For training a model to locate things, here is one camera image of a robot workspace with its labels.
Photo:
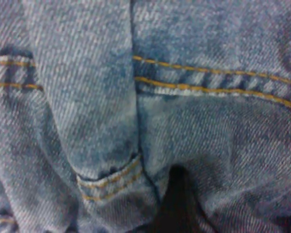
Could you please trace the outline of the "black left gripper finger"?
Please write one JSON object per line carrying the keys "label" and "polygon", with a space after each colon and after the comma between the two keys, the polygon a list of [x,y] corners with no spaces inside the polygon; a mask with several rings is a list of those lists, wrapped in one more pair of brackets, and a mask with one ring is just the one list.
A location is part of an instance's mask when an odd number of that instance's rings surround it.
{"label": "black left gripper finger", "polygon": [[187,170],[174,166],[161,207],[149,226],[150,233],[204,233],[199,206]]}

